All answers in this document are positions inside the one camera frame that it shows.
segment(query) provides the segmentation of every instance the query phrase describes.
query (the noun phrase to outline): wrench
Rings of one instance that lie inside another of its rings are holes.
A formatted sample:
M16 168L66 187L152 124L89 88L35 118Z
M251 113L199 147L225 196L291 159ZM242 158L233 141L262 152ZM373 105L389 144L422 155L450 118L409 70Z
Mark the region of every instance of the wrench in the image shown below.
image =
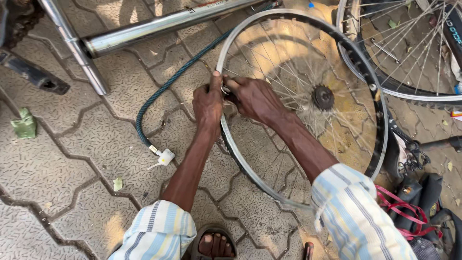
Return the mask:
M398 58L396 58L395 55L391 54L391 52L387 51L384 47L380 46L379 44L377 44L375 42L375 38L372 37L371 38L371 43L373 43L375 46L377 46L379 49L383 50L388 56L392 57L396 63L401 63L400 60L398 60Z

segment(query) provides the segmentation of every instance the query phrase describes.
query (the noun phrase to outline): hand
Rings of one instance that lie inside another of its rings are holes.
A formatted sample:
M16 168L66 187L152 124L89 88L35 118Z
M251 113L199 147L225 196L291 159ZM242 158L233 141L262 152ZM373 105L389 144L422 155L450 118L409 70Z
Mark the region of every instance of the hand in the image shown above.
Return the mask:
M271 86L264 80L223 77L225 85L232 91L226 99L236 104L239 113L272 126L289 111L284 107Z
M214 71L210 84L194 90L193 99L198 132L203 130L211 131L215 139L220 134L219 125L221 114L223 113L223 95L220 87L220 72Z

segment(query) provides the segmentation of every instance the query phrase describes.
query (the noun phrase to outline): white valve connector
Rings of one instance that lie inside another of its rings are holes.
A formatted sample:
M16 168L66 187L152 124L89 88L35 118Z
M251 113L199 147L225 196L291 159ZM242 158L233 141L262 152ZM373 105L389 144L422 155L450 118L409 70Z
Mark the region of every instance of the white valve connector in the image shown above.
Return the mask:
M156 154L159 155L159 159L157 159L158 163L154 164L153 166L150 166L147 170L151 170L157 165L167 166L173 160L173 158L175 158L175 154L168 149L165 149L162 153L159 150L157 150Z

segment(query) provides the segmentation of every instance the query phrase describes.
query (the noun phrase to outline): wheel hub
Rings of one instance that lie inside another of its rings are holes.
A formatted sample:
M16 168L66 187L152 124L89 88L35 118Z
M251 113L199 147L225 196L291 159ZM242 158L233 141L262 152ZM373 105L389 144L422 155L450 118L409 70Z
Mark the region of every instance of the wheel hub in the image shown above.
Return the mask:
M334 93L324 85L315 88L313 93L315 105L322 110L329 110L334 105Z

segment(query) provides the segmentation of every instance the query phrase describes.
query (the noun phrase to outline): sandal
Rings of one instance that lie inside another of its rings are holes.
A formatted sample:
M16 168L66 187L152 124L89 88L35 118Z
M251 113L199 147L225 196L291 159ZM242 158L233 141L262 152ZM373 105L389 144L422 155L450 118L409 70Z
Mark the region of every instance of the sandal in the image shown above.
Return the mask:
M225 236L227 239L227 242L231 245L231 250L234 253L233 257L230 256L223 256L223 257L215 257L212 258L210 256L203 255L199 252L199 242L201 241L201 238L204 234L206 233L219 233L222 236ZM194 238L194 241L192 243L192 248L191 248L191 260L234 260L237 259L237 251L236 251L236 243L234 239L232 238L231 234L224 229L222 226L216 225L216 224L210 224L210 225L205 225L202 227L198 232L196 238Z

